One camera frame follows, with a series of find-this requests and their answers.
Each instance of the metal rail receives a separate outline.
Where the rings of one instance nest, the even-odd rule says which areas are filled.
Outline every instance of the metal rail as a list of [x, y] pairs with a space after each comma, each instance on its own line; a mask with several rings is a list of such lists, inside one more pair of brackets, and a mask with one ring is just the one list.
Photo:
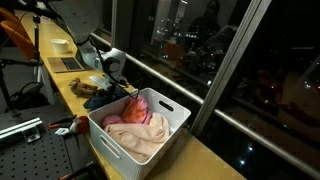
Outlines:
[[274, 152], [278, 156], [282, 157], [283, 159], [285, 159], [286, 161], [288, 161], [289, 163], [291, 163], [292, 165], [294, 165], [295, 167], [297, 167], [301, 171], [309, 174], [311, 177], [313, 177], [315, 179], [320, 179], [320, 172], [319, 171], [317, 171], [316, 169], [314, 169], [313, 167], [311, 167], [309, 164], [305, 163], [301, 159], [297, 158], [296, 156], [292, 155], [288, 151], [282, 149], [281, 147], [274, 144], [270, 140], [266, 139], [265, 137], [261, 136], [260, 134], [249, 129], [248, 127], [241, 124], [239, 121], [233, 119], [232, 117], [228, 116], [227, 114], [225, 114], [221, 110], [215, 109], [214, 114], [217, 115], [218, 117], [222, 118], [223, 120], [225, 120], [226, 122], [228, 122], [229, 124], [234, 126], [235, 128], [237, 128], [238, 130], [240, 130], [244, 134], [248, 135], [249, 137], [251, 137], [252, 139], [257, 141], [258, 143], [260, 143], [261, 145], [263, 145], [267, 149], [271, 150], [272, 152]]
[[100, 42], [104, 43], [105, 45], [111, 47], [111, 43], [106, 41], [105, 39], [103, 39], [102, 37], [96, 35], [95, 33], [91, 33], [90, 34], [92, 37], [96, 38], [97, 40], [99, 40]]

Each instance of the laptop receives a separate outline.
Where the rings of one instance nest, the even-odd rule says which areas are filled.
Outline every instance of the laptop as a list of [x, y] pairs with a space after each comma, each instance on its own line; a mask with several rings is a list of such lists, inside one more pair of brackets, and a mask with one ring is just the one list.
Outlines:
[[48, 62], [54, 73], [84, 71], [88, 69], [79, 50], [77, 50], [75, 57], [48, 57]]

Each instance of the desk clutter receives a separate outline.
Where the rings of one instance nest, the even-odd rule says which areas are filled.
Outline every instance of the desk clutter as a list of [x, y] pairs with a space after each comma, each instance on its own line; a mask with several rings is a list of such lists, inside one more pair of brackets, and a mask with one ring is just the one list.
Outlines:
[[128, 94], [118, 86], [115, 86], [114, 90], [98, 89], [98, 86], [82, 83], [79, 78], [72, 80], [69, 86], [72, 93], [77, 97], [88, 98], [83, 107], [90, 110], [98, 109]]
[[86, 116], [73, 115], [66, 117], [55, 122], [51, 122], [48, 125], [49, 129], [59, 128], [55, 134], [58, 136], [64, 136], [68, 134], [79, 135], [85, 134], [89, 130], [89, 119]]
[[191, 112], [146, 88], [89, 113], [93, 146], [125, 179], [143, 179]]

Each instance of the basket handle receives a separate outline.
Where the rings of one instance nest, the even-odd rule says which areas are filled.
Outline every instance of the basket handle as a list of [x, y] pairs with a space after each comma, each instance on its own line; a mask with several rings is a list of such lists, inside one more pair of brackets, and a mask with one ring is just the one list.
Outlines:
[[162, 107], [166, 108], [167, 110], [169, 110], [169, 111], [171, 111], [171, 112], [174, 111], [173, 107], [171, 107], [169, 104], [167, 104], [167, 103], [165, 103], [165, 102], [163, 102], [163, 101], [161, 101], [161, 100], [159, 101], [159, 104], [160, 104]]
[[120, 152], [118, 151], [118, 149], [116, 147], [114, 147], [111, 143], [108, 142], [108, 140], [106, 138], [104, 138], [102, 135], [100, 135], [100, 139], [102, 144], [109, 149], [109, 151], [112, 152], [112, 154], [117, 158], [117, 159], [121, 159], [120, 157]]

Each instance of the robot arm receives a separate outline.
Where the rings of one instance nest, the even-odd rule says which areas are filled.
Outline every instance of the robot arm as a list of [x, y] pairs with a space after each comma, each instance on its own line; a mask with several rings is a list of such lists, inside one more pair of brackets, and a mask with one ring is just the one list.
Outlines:
[[119, 83], [120, 80], [125, 80], [122, 77], [125, 53], [115, 48], [109, 52], [98, 51], [90, 40], [89, 34], [99, 25], [99, 15], [92, 0], [36, 1], [46, 2], [63, 19], [87, 65], [106, 73], [108, 81]]

